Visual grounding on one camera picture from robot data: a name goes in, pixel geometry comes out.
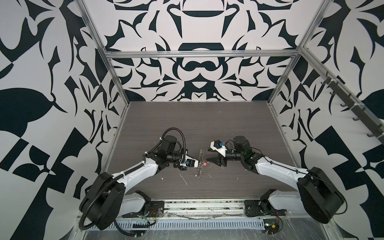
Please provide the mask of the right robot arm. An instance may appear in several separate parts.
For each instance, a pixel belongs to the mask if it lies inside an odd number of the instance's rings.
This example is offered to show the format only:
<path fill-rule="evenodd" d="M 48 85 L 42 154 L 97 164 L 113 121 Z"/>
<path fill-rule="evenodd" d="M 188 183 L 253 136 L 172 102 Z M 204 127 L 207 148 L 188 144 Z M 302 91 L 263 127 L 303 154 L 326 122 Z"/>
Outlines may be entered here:
<path fill-rule="evenodd" d="M 236 136 L 230 142 L 232 145 L 227 147 L 220 140 L 212 141 L 208 150 L 218 156 L 207 161 L 219 167 L 227 166 L 228 161 L 238 161 L 247 171 L 270 177 L 294 189 L 290 192 L 268 190 L 257 204 L 246 208 L 246 216 L 278 216 L 281 212 L 294 211 L 327 224 L 339 214 L 342 206 L 348 206 L 344 195 L 323 170 L 316 167 L 310 170 L 297 168 L 272 160 L 261 150 L 252 147 L 244 136 Z"/>

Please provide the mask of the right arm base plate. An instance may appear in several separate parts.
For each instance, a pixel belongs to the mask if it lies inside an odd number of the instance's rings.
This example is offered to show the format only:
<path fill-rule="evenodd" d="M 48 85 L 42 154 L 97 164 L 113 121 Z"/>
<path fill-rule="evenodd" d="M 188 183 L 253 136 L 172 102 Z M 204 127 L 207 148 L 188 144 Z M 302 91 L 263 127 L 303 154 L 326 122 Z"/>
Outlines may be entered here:
<path fill-rule="evenodd" d="M 286 210 L 275 209 L 267 200 L 245 200 L 245 215 L 249 218 L 260 216 L 286 216 Z"/>

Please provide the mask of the black wall hook rack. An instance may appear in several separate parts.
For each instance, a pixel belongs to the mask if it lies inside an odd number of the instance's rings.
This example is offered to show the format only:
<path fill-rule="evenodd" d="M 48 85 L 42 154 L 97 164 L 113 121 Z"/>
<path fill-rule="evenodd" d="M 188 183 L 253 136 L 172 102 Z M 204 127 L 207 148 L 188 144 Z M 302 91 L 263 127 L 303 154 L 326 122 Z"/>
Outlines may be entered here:
<path fill-rule="evenodd" d="M 340 107 L 352 111 L 355 115 L 353 120 L 362 122 L 365 127 L 371 132 L 367 134 L 369 138 L 375 137 L 378 139 L 382 145 L 384 144 L 384 123 L 381 121 L 369 108 L 364 104 L 358 97 L 349 90 L 346 85 L 339 79 L 334 79 L 329 74 L 321 73 L 320 76 L 324 79 L 321 83 L 322 86 L 327 86 L 331 89 L 330 101 L 329 101 L 329 111 L 331 113 L 331 105 L 335 96 L 339 98 L 342 103 Z"/>

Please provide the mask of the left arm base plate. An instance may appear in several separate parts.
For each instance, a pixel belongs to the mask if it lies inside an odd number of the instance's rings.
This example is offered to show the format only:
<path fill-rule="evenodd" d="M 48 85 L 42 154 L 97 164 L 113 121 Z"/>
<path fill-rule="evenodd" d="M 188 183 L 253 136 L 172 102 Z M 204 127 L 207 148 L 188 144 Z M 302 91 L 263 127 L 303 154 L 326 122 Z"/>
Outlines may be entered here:
<path fill-rule="evenodd" d="M 139 218 L 140 216 L 152 218 L 157 217 L 158 215 L 163 214 L 165 208 L 164 201 L 151 201 L 144 205 L 144 210 L 141 210 L 138 213 L 128 213 L 122 215 L 122 218 Z"/>

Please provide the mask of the aluminium front rail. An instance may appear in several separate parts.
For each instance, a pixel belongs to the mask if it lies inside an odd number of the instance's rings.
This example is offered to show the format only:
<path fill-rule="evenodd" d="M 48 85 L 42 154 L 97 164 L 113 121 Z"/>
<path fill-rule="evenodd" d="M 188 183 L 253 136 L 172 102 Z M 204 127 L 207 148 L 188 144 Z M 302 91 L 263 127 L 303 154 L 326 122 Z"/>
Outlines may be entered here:
<path fill-rule="evenodd" d="M 80 206 L 81 212 L 95 225 L 111 221 L 128 213 L 138 213 L 144 210 L 144 205 L 152 200 L 141 193 L 125 195 L 122 197 L 102 195 L 91 206 L 88 213 L 86 209 L 92 200 L 85 199 Z M 245 214 L 244 199 L 177 199 L 162 200 L 165 202 L 163 214 L 178 216 L 208 216 L 208 215 L 242 215 Z"/>

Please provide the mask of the small circuit board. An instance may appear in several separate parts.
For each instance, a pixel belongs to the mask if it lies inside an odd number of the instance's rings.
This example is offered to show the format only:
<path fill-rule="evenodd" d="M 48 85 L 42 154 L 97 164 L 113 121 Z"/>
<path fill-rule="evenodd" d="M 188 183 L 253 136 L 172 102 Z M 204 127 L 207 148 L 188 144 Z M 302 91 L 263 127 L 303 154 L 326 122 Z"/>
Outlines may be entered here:
<path fill-rule="evenodd" d="M 284 223 L 281 220 L 264 220 L 264 233 L 267 235 L 276 235 L 279 233 L 284 227 Z"/>

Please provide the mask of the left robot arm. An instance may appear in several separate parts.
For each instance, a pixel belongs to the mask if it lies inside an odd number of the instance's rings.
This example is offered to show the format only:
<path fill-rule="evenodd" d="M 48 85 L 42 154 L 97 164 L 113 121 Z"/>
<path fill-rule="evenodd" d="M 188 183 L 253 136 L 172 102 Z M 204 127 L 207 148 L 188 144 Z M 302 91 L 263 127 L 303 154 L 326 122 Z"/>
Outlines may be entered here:
<path fill-rule="evenodd" d="M 127 214 L 143 217 L 147 215 L 151 198 L 141 191 L 130 195 L 126 193 L 170 164 L 181 171 L 198 167 L 199 161 L 188 156 L 184 144 L 184 141 L 179 142 L 171 135 L 161 137 L 153 149 L 144 153 L 143 160 L 138 164 L 112 175 L 101 173 L 80 204 L 80 230 L 93 226 L 104 230 L 115 222 L 117 217 Z"/>

